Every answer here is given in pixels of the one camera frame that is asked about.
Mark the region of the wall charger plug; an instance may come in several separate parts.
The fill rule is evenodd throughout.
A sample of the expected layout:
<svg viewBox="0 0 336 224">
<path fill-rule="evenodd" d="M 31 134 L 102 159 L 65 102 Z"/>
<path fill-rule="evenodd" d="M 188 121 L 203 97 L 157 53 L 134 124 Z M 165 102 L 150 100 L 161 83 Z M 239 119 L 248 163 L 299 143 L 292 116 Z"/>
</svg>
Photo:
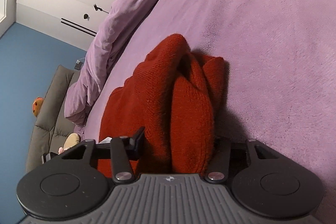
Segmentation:
<svg viewBox="0 0 336 224">
<path fill-rule="evenodd" d="M 75 66 L 74 66 L 74 69 L 77 70 L 77 71 L 80 71 L 84 62 L 85 62 L 85 57 L 77 59 L 76 63 L 75 63 Z"/>
</svg>

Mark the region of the purple folded duvet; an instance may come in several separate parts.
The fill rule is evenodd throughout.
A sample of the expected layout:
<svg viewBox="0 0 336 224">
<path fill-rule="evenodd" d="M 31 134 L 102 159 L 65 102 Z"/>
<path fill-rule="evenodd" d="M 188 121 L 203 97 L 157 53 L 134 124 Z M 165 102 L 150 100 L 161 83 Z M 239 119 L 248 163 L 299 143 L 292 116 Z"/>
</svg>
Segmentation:
<svg viewBox="0 0 336 224">
<path fill-rule="evenodd" d="M 158 0 L 115 0 L 85 56 L 78 80 L 68 89 L 64 116 L 81 131 L 123 44 Z"/>
</svg>

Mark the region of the grey padded headboard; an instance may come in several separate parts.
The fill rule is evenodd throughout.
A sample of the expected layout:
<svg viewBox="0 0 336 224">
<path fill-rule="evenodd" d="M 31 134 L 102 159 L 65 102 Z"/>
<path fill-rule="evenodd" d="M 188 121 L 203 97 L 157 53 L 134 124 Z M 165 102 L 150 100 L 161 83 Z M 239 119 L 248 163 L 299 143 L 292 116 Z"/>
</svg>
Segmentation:
<svg viewBox="0 0 336 224">
<path fill-rule="evenodd" d="M 64 117 L 64 101 L 68 88 L 79 77 L 78 71 L 58 66 L 51 81 L 42 108 L 37 116 L 31 135 L 26 161 L 26 172 L 42 165 L 42 156 L 58 153 L 75 125 Z"/>
</svg>

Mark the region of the purple bed sheet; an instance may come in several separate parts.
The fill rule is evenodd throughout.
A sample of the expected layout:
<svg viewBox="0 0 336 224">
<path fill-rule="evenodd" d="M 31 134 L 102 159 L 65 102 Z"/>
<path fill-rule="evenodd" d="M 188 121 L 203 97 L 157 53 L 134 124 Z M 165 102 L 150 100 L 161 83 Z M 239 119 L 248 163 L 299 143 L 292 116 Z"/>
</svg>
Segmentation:
<svg viewBox="0 0 336 224">
<path fill-rule="evenodd" d="M 316 216 L 335 223 L 335 0 L 115 0 L 101 34 L 112 70 L 87 118 L 98 139 L 111 92 L 165 37 L 227 63 L 220 133 L 257 139 L 310 169 L 325 196 Z"/>
</svg>

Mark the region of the pink plush toy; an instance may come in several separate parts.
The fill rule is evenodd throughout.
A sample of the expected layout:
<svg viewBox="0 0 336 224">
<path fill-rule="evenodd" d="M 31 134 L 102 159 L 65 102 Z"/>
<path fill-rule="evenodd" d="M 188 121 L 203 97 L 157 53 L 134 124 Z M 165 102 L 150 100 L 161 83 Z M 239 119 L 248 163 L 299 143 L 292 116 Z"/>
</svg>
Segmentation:
<svg viewBox="0 0 336 224">
<path fill-rule="evenodd" d="M 77 145 L 80 141 L 81 137 L 77 133 L 71 133 L 64 142 L 64 145 L 59 147 L 58 154 L 61 154 L 71 147 Z"/>
</svg>

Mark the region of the red knit cardigan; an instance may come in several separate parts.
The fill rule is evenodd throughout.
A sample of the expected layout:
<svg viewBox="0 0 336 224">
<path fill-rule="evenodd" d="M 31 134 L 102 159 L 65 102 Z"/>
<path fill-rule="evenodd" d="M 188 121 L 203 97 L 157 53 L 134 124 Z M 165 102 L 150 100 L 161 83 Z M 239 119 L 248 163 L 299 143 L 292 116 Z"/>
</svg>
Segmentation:
<svg viewBox="0 0 336 224">
<path fill-rule="evenodd" d="M 193 52 L 182 35 L 170 35 L 112 91 L 99 138 L 131 137 L 143 127 L 144 153 L 131 162 L 135 173 L 203 173 L 225 89 L 222 57 Z"/>
</svg>

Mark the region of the orange plush toy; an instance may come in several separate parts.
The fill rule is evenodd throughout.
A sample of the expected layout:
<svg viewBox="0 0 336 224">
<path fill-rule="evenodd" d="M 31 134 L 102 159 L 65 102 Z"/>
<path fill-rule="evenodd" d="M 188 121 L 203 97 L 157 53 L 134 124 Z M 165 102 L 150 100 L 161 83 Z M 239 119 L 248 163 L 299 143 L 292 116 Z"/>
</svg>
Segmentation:
<svg viewBox="0 0 336 224">
<path fill-rule="evenodd" d="M 43 102 L 44 102 L 44 98 L 42 98 L 42 97 L 37 97 L 37 98 L 34 100 L 34 102 L 33 102 L 33 104 L 32 104 L 32 111 L 33 111 L 33 115 L 34 115 L 35 117 L 38 116 L 38 114 L 39 114 L 39 112 L 40 112 L 40 110 L 41 110 L 41 107 L 42 107 Z"/>
</svg>

